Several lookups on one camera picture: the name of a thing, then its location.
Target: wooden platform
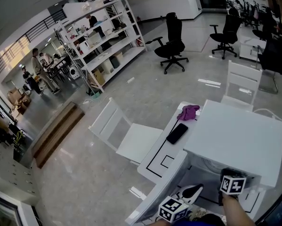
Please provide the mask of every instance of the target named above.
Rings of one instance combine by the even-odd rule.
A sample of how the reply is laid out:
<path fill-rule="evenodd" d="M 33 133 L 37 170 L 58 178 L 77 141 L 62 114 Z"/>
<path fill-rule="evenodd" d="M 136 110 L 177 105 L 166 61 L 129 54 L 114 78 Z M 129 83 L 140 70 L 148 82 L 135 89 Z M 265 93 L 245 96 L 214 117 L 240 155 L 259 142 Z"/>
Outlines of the wooden platform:
<path fill-rule="evenodd" d="M 37 139 L 32 148 L 36 164 L 42 168 L 63 139 L 84 116 L 84 112 L 70 102 Z"/>

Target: smartphone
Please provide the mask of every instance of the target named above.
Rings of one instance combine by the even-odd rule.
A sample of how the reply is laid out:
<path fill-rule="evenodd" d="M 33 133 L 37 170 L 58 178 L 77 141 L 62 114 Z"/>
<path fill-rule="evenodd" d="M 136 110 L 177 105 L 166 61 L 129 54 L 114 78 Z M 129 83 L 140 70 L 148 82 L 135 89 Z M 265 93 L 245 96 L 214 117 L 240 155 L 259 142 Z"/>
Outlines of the smartphone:
<path fill-rule="evenodd" d="M 188 130 L 188 127 L 180 123 L 167 137 L 166 140 L 171 144 L 175 144 L 182 135 Z"/>

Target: black and white marker cube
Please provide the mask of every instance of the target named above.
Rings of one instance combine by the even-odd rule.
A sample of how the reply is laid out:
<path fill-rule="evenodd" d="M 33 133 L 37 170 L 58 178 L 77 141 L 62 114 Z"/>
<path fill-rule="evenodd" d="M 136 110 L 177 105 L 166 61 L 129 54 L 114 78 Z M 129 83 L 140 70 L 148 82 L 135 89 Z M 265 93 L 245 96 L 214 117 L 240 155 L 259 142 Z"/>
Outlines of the black and white marker cube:
<path fill-rule="evenodd" d="M 173 223 L 181 218 L 184 218 L 187 214 L 188 208 L 189 206 L 184 202 L 180 202 L 168 196 L 159 205 L 159 216 L 166 221 Z"/>
<path fill-rule="evenodd" d="M 220 191 L 224 192 L 227 195 L 242 194 L 245 182 L 246 178 L 224 176 L 222 179 Z"/>

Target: washing machine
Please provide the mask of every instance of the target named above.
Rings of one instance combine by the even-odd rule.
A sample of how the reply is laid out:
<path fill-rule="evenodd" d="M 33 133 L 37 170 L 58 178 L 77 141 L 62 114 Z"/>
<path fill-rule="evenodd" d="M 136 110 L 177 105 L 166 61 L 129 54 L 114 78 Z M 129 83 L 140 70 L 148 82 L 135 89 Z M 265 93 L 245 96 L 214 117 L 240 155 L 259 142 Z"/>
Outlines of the washing machine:
<path fill-rule="evenodd" d="M 74 66 L 74 65 L 72 65 L 72 66 L 70 67 L 70 74 L 71 74 L 71 77 L 72 77 L 74 80 L 80 77 L 80 74 L 79 74 L 79 72 L 78 72 L 78 69 L 77 69 L 77 67 Z"/>

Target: purple cloth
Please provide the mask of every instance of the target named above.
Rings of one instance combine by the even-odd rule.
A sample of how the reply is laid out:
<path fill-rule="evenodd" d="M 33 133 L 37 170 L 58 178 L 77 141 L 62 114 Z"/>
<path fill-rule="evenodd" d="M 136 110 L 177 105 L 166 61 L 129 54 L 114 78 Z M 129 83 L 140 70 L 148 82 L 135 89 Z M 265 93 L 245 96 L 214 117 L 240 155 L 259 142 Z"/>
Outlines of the purple cloth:
<path fill-rule="evenodd" d="M 199 105 L 185 105 L 183 107 L 183 112 L 179 114 L 177 118 L 182 121 L 194 120 L 196 111 L 198 111 L 199 108 Z"/>

